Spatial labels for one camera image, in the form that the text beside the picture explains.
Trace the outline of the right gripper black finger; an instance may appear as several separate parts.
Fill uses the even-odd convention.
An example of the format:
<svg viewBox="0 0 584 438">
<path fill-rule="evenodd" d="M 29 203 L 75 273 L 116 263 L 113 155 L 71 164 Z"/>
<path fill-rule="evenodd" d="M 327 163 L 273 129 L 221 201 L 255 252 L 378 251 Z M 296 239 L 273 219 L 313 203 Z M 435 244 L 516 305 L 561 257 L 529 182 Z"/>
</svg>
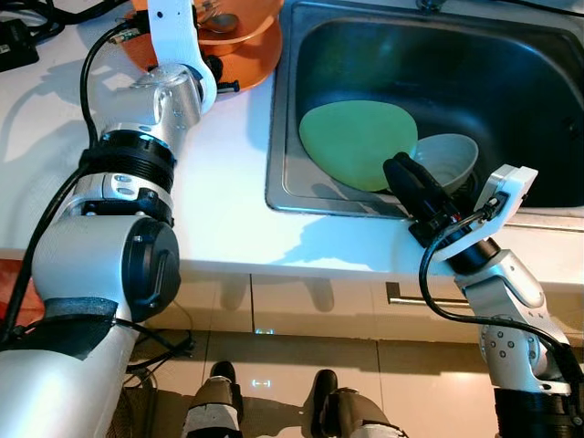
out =
<svg viewBox="0 0 584 438">
<path fill-rule="evenodd" d="M 439 186 L 410 155 L 393 155 L 383 163 L 389 191 L 414 220 L 429 222 L 439 213 Z"/>
<path fill-rule="evenodd" d="M 406 212 L 408 207 L 429 207 L 434 210 L 455 207 L 454 199 L 419 162 L 409 155 L 402 155 L 401 166 L 406 172 L 406 188 L 401 189 L 401 203 Z"/>
</svg>

